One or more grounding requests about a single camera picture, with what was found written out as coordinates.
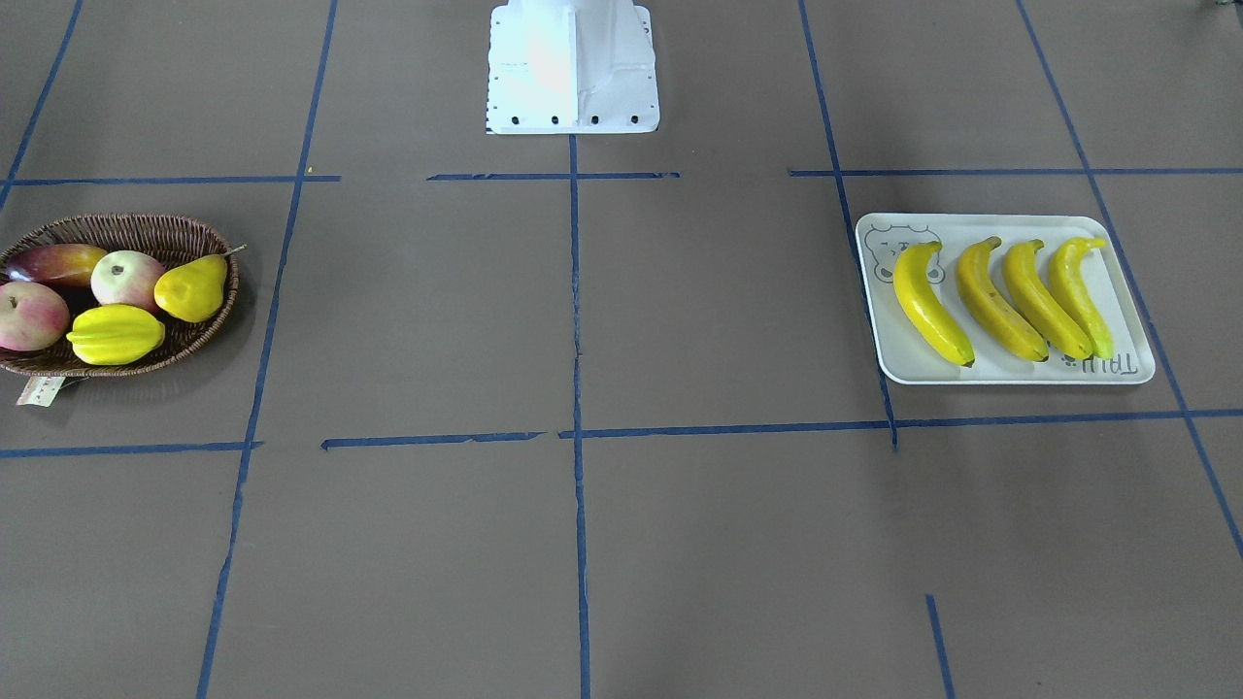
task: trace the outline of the woven basket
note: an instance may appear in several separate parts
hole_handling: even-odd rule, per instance
[[[88,243],[109,252],[113,250],[137,250],[155,257],[168,269],[184,265],[203,255],[220,255],[230,250],[229,243],[215,229],[185,216],[88,214],[50,223],[22,236],[0,256],[0,270],[15,252],[56,243]],[[225,261],[227,262],[225,302],[220,310],[213,317],[199,323],[179,321],[160,312],[157,317],[165,327],[164,342],[135,362],[119,367],[87,364],[73,354],[70,342],[62,337],[56,341],[56,345],[39,352],[12,352],[0,348],[0,367],[25,376],[101,377],[134,376],[180,362],[206,345],[232,310],[239,287],[237,259],[229,255]],[[72,299],[70,308],[75,315],[85,310],[85,307],[75,307]]]

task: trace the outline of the white tray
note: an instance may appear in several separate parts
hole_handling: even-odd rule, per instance
[[[1001,279],[1001,260],[1014,243],[1039,238],[1044,249],[1037,254],[1037,269],[1048,280],[1045,265],[1053,251],[1070,238],[1100,238],[1105,248],[1083,261],[1083,276],[1093,301],[1114,333],[1116,354],[1083,362],[1057,348],[1047,362],[1019,359],[976,322],[958,297],[955,265],[973,243],[996,235],[1002,245],[992,254],[993,284],[1009,297]],[[868,308],[880,367],[891,379],[910,384],[1137,384],[1152,378],[1156,362],[1135,310],[1130,287],[1122,276],[1117,254],[1105,228],[1084,216],[1009,216],[958,214],[868,214],[855,225],[859,262],[863,265]],[[933,289],[941,302],[967,332],[976,350],[971,368],[945,361],[920,336],[902,313],[894,295],[892,269],[897,254],[914,243],[940,240],[941,251],[929,265],[940,279]]]

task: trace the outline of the pink apple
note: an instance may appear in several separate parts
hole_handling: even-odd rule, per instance
[[[34,281],[0,286],[0,347],[15,352],[46,350],[68,327],[68,303],[50,287]]]
[[[155,282],[164,274],[164,265],[137,250],[117,250],[99,259],[91,271],[91,292],[102,305],[128,303],[152,313],[155,305]]]

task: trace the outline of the paper label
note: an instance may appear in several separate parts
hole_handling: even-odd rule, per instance
[[[17,405],[42,405],[48,407],[52,399],[65,386],[62,376],[32,376],[26,382],[26,388],[17,397]]]

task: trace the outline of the banana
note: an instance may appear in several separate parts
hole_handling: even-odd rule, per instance
[[[1104,246],[1105,241],[1099,238],[1071,238],[1063,243],[1049,260],[1049,292],[1079,327],[1088,332],[1093,353],[1101,359],[1110,359],[1114,357],[1114,336],[1093,303],[1080,272],[1084,255]]]
[[[968,245],[958,257],[958,296],[971,316],[1014,356],[1030,362],[1049,358],[1049,346],[1040,333],[997,291],[988,276],[988,257],[999,248],[1002,239],[996,235]]]
[[[933,294],[929,281],[929,261],[940,250],[940,241],[902,250],[894,264],[894,292],[902,312],[938,354],[955,364],[970,367],[976,362],[971,340]]]
[[[1084,332],[1058,301],[1049,294],[1035,271],[1035,251],[1044,248],[1043,240],[1016,243],[1002,260],[1002,277],[1014,297],[1014,306],[1058,350],[1068,357],[1091,357],[1091,338]]]

